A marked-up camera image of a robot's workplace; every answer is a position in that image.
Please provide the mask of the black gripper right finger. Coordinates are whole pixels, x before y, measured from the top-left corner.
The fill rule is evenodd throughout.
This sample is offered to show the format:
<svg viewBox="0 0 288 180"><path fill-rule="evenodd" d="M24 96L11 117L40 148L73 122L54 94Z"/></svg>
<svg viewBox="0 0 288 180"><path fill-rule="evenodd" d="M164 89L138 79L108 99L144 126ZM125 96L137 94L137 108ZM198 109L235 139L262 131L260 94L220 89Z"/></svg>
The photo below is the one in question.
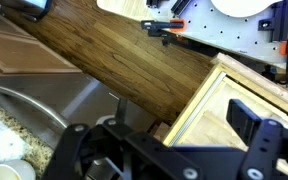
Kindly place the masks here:
<svg viewBox="0 0 288 180"><path fill-rule="evenodd" d="M238 176L242 180L288 180L277 162L288 164L288 129L280 122L260 118L242 101L230 99L226 120L248 146Z"/></svg>

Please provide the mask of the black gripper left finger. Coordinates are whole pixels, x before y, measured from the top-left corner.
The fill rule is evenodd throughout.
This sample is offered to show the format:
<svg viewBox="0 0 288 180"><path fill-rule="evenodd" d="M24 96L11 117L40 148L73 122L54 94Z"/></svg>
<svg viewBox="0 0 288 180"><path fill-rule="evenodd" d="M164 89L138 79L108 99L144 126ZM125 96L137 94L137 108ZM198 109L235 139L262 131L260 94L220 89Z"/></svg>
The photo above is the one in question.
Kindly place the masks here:
<svg viewBox="0 0 288 180"><path fill-rule="evenodd" d="M106 159L123 180L200 180L200 168L145 132L108 119L93 128L68 126L42 180L83 180L95 160Z"/></svg>

